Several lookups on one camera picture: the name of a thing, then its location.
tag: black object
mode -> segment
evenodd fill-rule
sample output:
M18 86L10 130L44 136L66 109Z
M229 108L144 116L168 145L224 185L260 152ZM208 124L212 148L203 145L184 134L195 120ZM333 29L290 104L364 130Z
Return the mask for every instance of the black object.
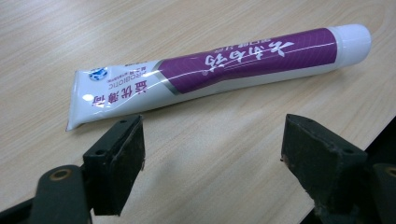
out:
M91 223L119 215L145 161L141 116L117 122L83 156L43 174L35 197L0 213L0 223Z
M365 150L287 115L282 160L315 201L304 224L396 223L396 119Z

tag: white cap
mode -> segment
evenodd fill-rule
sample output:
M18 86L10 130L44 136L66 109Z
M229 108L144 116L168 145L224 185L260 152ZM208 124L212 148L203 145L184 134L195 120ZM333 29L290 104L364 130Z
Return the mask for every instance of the white cap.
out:
M371 48L371 36L368 29L360 24L349 24L331 28L341 48L338 67L359 63L365 59Z

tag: purple and white tube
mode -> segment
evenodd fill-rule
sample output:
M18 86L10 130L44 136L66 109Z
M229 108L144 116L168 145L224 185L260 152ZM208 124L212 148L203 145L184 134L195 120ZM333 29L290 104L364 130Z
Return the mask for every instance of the purple and white tube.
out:
M76 72L67 131L223 91L323 74L361 62L367 28L349 24L192 55Z

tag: light wood tabletop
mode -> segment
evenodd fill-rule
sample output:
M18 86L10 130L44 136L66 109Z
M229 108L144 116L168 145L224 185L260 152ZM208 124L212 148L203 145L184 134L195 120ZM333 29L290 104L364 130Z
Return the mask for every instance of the light wood tabletop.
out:
M364 24L361 63L143 112L146 167L120 217L93 223L299 223L313 202L280 159L288 113L365 149L396 115L396 1L2 1L0 210L81 165L117 120L66 132L76 70Z

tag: blue logo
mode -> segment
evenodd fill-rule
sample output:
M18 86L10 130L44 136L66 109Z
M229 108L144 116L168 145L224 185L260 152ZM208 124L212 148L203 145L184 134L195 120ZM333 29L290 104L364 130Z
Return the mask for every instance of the blue logo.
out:
M107 76L107 68L95 68L92 69L89 74L92 81L100 81Z

